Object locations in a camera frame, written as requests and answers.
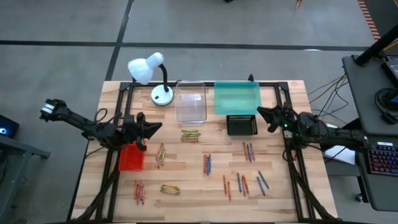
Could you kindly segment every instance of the black desk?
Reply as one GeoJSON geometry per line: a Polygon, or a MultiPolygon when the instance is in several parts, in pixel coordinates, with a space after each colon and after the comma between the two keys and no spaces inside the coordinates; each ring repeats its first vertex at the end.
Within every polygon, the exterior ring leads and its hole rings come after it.
{"type": "MultiPolygon", "coordinates": [[[[352,123],[359,124],[370,143],[377,144],[378,141],[383,141],[398,145],[398,124],[385,123],[374,104],[374,94],[379,89],[394,87],[382,70],[381,64],[381,59],[372,59],[365,67],[359,67],[352,57],[343,58],[345,74],[360,120],[352,123]]],[[[357,153],[357,161],[362,184],[372,208],[398,212],[398,177],[369,174],[366,155],[362,153],[357,153]]]]}

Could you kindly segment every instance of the lamp base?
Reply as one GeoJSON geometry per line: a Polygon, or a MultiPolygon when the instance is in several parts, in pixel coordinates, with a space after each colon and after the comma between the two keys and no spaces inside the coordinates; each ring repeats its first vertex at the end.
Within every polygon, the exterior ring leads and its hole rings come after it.
{"type": "Polygon", "coordinates": [[[158,106],[166,106],[170,104],[173,101],[173,90],[168,86],[169,89],[168,92],[164,91],[164,86],[163,85],[158,85],[156,86],[153,90],[152,93],[150,94],[150,97],[152,98],[152,101],[158,105],[158,106]]]}

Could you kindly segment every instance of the concrete floor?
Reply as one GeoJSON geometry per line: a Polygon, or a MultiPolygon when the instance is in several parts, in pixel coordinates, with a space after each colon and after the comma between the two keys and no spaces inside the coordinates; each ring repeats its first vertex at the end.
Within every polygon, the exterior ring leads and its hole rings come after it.
{"type": "MultiPolygon", "coordinates": [[[[0,0],[0,40],[115,42],[126,6],[127,0],[0,0]]],[[[310,92],[342,76],[341,58],[360,52],[286,50],[290,45],[373,43],[357,0],[306,0],[298,11],[294,7],[294,0],[135,0],[123,42],[285,45],[285,50],[121,47],[112,80],[130,80],[127,62],[159,51],[170,80],[242,80],[252,73],[257,80],[305,80],[310,92]]],[[[0,45],[0,53],[0,94],[8,93],[0,99],[0,114],[21,124],[19,140],[52,152],[47,161],[32,161],[11,220],[64,221],[87,141],[65,123],[39,120],[39,111],[45,99],[60,98],[93,118],[113,47],[0,45]]],[[[154,79],[161,80],[159,71],[154,79]]],[[[349,106],[335,115],[349,122],[356,117],[349,86],[340,93],[349,106]]],[[[321,109],[327,97],[312,108],[321,109]]],[[[329,111],[341,104],[336,99],[329,111]]],[[[339,217],[395,223],[398,213],[353,201],[359,192],[355,181],[330,178],[339,217]]]]}

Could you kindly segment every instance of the wooden table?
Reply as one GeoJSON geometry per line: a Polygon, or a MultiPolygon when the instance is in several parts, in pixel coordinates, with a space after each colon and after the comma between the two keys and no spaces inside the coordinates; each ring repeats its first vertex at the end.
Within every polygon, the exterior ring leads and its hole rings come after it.
{"type": "MultiPolygon", "coordinates": [[[[292,104],[296,112],[309,111],[303,81],[288,81],[292,104]]],[[[105,82],[98,109],[107,108],[105,120],[114,114],[120,82],[105,82]]],[[[225,115],[215,114],[214,89],[206,88],[207,120],[200,142],[181,143],[181,130],[175,121],[175,100],[166,107],[158,107],[150,99],[151,87],[134,88],[130,113],[144,112],[147,121],[163,122],[147,145],[144,171],[121,172],[116,199],[114,222],[293,222],[297,221],[287,163],[282,159],[284,142],[278,129],[267,132],[267,124],[257,115],[259,133],[249,137],[231,137],[226,133],[225,115]],[[256,161],[246,161],[242,141],[251,142],[256,161]],[[155,154],[160,143],[166,148],[165,165],[160,169],[155,154]],[[211,154],[211,175],[203,175],[203,155],[211,154]],[[270,189],[261,194],[256,177],[261,170],[270,189]],[[236,173],[245,175],[250,196],[239,193],[236,173]],[[231,182],[232,201],[224,195],[223,174],[231,182]],[[142,180],[146,188],[145,205],[136,205],[134,181],[142,180]],[[179,196],[161,193],[162,184],[177,185],[179,196]]],[[[273,88],[261,87],[263,107],[276,105],[273,88]]],[[[97,142],[88,152],[99,148],[97,142]]],[[[311,190],[321,204],[337,217],[328,176],[320,151],[303,151],[311,190]]],[[[98,193],[103,175],[106,150],[92,154],[85,161],[75,200],[72,218],[78,217],[98,193]]],[[[303,193],[303,210],[307,214],[303,193]]],[[[105,213],[109,196],[105,200],[105,213]]]]}

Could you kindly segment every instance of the bundle of crayons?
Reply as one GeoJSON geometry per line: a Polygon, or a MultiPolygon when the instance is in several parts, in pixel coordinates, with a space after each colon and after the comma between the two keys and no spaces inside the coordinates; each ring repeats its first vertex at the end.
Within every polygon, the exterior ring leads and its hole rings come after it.
{"type": "MultiPolygon", "coordinates": [[[[264,178],[264,176],[262,175],[262,173],[261,173],[260,171],[259,171],[259,175],[260,175],[262,181],[264,182],[264,184],[266,185],[267,189],[269,189],[269,186],[268,186],[268,184],[267,184],[267,181],[266,181],[266,179],[264,178]]],[[[259,183],[259,186],[260,186],[260,189],[261,189],[262,194],[263,194],[264,196],[266,196],[266,192],[265,192],[264,188],[262,187],[262,184],[261,184],[261,181],[260,181],[260,177],[257,177],[257,182],[259,183]]]]}
{"type": "Polygon", "coordinates": [[[244,175],[242,175],[242,179],[239,176],[239,173],[236,173],[236,177],[238,178],[238,187],[239,187],[239,192],[242,192],[243,190],[243,196],[246,197],[246,194],[249,195],[249,187],[248,187],[248,183],[246,181],[246,177],[244,175]]]}
{"type": "Polygon", "coordinates": [[[145,200],[145,190],[144,190],[144,184],[140,180],[139,182],[136,180],[136,190],[134,194],[134,199],[137,201],[137,205],[139,205],[139,202],[142,202],[142,205],[144,205],[144,200],[145,200]]]}
{"type": "Polygon", "coordinates": [[[227,196],[227,194],[228,194],[228,199],[229,199],[229,201],[231,201],[231,199],[232,199],[231,184],[229,183],[229,181],[226,181],[225,175],[223,175],[223,180],[224,180],[224,193],[225,193],[225,196],[227,196]]]}
{"type": "Polygon", "coordinates": [[[243,152],[244,156],[246,157],[246,161],[256,161],[256,157],[254,157],[254,150],[253,150],[253,145],[250,143],[250,147],[248,144],[245,144],[243,142],[243,152]]]}
{"type": "Polygon", "coordinates": [[[181,193],[181,190],[178,187],[169,186],[169,185],[165,185],[165,184],[160,186],[160,191],[163,193],[175,194],[175,195],[179,195],[181,193]]]}
{"type": "Polygon", "coordinates": [[[210,175],[211,172],[211,155],[203,156],[203,173],[207,176],[210,175]]]}
{"type": "Polygon", "coordinates": [[[199,141],[199,130],[182,130],[181,141],[198,142],[199,141]]]}
{"type": "Polygon", "coordinates": [[[159,150],[157,151],[156,154],[156,162],[157,162],[157,168],[159,169],[160,166],[164,165],[164,158],[166,156],[166,149],[164,148],[163,143],[160,144],[159,150]]]}

